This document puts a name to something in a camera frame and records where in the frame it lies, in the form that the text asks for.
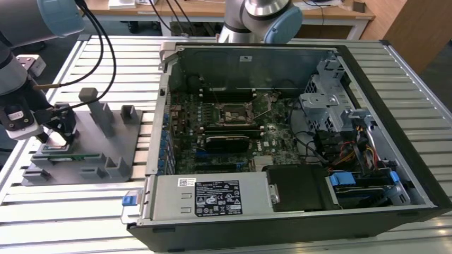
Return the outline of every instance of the metal rail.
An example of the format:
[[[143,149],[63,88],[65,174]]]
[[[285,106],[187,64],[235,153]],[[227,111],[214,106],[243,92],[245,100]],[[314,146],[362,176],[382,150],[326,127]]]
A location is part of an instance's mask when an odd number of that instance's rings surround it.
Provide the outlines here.
[[[30,165],[38,141],[18,144],[0,173],[0,254],[5,253],[115,253],[150,254],[145,244],[121,222],[122,197],[145,186],[145,163],[151,140],[155,99],[159,87],[159,49],[165,41],[182,38],[111,36],[118,51],[118,81],[105,98],[111,109],[135,104],[146,111],[133,181],[119,184],[86,184],[25,187],[23,167]],[[214,42],[197,38],[191,42]],[[411,139],[447,194],[452,196],[451,114],[391,47],[377,41],[294,40],[293,43],[346,44]],[[83,75],[98,60],[98,37],[78,42],[57,81]],[[107,53],[102,67],[83,83],[49,93],[53,103],[79,102],[83,87],[105,91],[113,72]],[[362,96],[353,88],[362,104]],[[452,213],[423,223],[411,223],[375,238],[334,240],[278,246],[213,250],[206,253],[451,253]]]

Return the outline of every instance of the motherboard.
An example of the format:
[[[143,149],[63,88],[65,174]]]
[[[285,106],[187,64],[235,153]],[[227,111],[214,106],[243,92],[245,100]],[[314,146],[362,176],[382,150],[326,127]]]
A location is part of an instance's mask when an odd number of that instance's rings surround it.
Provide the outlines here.
[[[250,172],[299,164],[290,101],[278,92],[173,93],[177,174]]]

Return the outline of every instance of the power cable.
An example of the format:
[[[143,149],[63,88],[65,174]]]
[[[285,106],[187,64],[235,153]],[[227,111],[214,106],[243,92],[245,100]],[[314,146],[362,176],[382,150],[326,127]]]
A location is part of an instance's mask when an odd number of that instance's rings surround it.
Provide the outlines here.
[[[178,33],[171,29],[171,27],[170,27],[170,26],[167,25],[167,23],[163,21],[163,18],[162,18],[162,16],[161,16],[159,12],[158,12],[158,9],[157,9],[157,6],[154,5],[154,2],[150,1],[150,3],[151,3],[151,6],[153,6],[153,9],[154,9],[154,12],[157,13],[157,15],[158,15],[158,17],[159,17],[161,23],[165,25],[165,27],[166,27],[174,34],[178,35]]]
[[[99,36],[99,41],[101,41],[101,55],[99,55],[99,59],[98,59],[98,62],[97,64],[94,65],[91,71],[83,75],[83,77],[78,78],[77,80],[71,81],[71,82],[67,82],[67,83],[63,83],[63,84],[50,84],[50,85],[38,85],[38,86],[34,86],[34,89],[35,90],[45,90],[45,89],[50,89],[50,88],[59,88],[59,87],[65,87],[65,86],[70,86],[70,85],[74,85],[79,82],[82,82],[85,79],[87,79],[93,74],[94,72],[98,70],[99,66],[101,66],[101,63],[102,63],[102,60],[105,58],[105,41],[103,41],[103,38],[102,38],[102,33],[101,33],[101,30],[99,30],[99,27],[97,26],[97,23],[94,21],[94,18],[91,15],[87,15],[87,12],[86,12],[86,7],[82,6],[79,3],[78,3],[78,6],[79,8],[82,9],[82,11],[85,12],[85,16],[87,16],[90,22],[93,23],[93,26],[97,30],[97,33],[98,33],[98,36]]]
[[[190,21],[190,18],[189,18],[189,16],[187,16],[186,12],[185,12],[185,9],[183,9],[182,5],[179,4],[178,0],[175,0],[175,2],[177,2],[177,5],[178,5],[179,9],[182,10],[182,12],[183,12],[186,18],[187,18],[187,21],[189,21],[189,23],[190,23],[190,28],[193,29],[193,33],[194,33],[194,35],[197,35],[197,29],[195,29],[195,26],[194,26],[193,22]]]
[[[323,34],[325,24],[326,24],[326,15],[325,15],[325,8],[323,7],[331,7],[331,4],[318,4],[315,1],[313,1],[314,4],[310,4],[306,0],[303,0],[303,2],[310,6],[318,6],[321,8],[321,12],[323,14],[323,24],[321,25],[319,36],[318,36],[319,39],[321,39],[321,36]]]
[[[178,25],[179,25],[179,28],[181,28],[181,30],[182,30],[182,33],[185,33],[185,28],[183,28],[183,25],[182,25],[182,21],[179,20],[178,14],[177,14],[177,12],[175,12],[175,9],[173,8],[173,5],[171,5],[171,3],[170,3],[170,0],[167,0],[167,3],[169,3],[169,7],[170,7],[170,9],[171,9],[171,12],[173,12],[173,14],[174,14],[174,16],[175,16],[175,18],[177,18],[177,20],[178,20]]]
[[[98,102],[98,101],[106,96],[106,94],[109,93],[109,91],[111,90],[113,85],[114,85],[114,83],[115,83],[115,79],[117,79],[117,68],[118,68],[118,66],[117,66],[117,55],[115,55],[115,50],[114,50],[114,45],[113,45],[111,39],[110,39],[110,37],[109,37],[109,34],[107,34],[107,32],[106,32],[106,29],[105,29],[105,27],[102,26],[102,24],[101,24],[98,18],[95,17],[94,13],[93,13],[91,10],[89,9],[89,5],[87,5],[86,1],[85,1],[85,0],[77,0],[77,3],[78,3],[79,8],[82,9],[82,11],[86,13],[86,15],[93,17],[93,20],[94,20],[94,24],[93,24],[93,25],[99,27],[99,29],[101,29],[103,35],[106,36],[106,41],[107,41],[107,43],[109,43],[109,46],[110,46],[110,49],[111,49],[111,53],[113,53],[114,73],[113,73],[113,79],[111,79],[111,82],[110,82],[110,84],[109,84],[109,86],[107,86],[105,92],[102,93],[102,95],[101,95],[98,98],[95,98],[95,99],[93,99],[93,100],[90,100],[90,101],[87,101],[87,102],[79,103],[79,104],[77,104],[77,105],[74,105],[74,106],[70,106],[70,107],[65,107],[65,108],[58,109],[58,110],[54,112],[55,115],[59,115],[59,114],[62,114],[63,112],[66,112],[66,111],[69,111],[69,110],[74,110],[74,109],[78,108],[78,107],[82,107],[82,106],[86,106],[86,105],[89,105],[89,104],[91,104],[91,103],[94,103],[94,102]]]

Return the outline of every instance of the wooden desk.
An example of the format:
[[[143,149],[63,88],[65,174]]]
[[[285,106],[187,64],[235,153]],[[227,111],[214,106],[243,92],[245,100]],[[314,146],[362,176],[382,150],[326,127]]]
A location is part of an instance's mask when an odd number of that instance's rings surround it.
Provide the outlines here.
[[[113,21],[159,21],[153,6],[138,5],[135,9],[109,10],[109,0],[86,0],[94,14],[103,20]],[[213,3],[201,0],[179,0],[179,3],[194,22],[223,22],[225,21],[225,3]],[[186,17],[171,0],[173,7],[182,21]],[[177,21],[166,0],[159,0],[157,4],[158,12],[167,24]],[[339,7],[325,7],[325,20],[322,10],[303,11],[306,25],[343,25],[351,26],[351,32],[347,39],[358,40],[366,29],[367,23],[374,19],[375,15],[371,11],[359,13],[347,11]],[[163,36],[171,36],[171,31],[163,26]]]

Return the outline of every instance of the white sticker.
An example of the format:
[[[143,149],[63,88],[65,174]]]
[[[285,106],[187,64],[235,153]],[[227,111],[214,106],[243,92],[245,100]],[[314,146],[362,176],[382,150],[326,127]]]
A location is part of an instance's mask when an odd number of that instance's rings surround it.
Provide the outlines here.
[[[191,187],[195,186],[197,178],[179,178],[178,187]]]
[[[242,209],[242,205],[231,205],[230,210]]]
[[[155,15],[157,14],[157,12],[138,12],[139,14],[153,14],[153,15]]]
[[[241,62],[251,62],[251,61],[254,61],[253,56],[241,56]]]

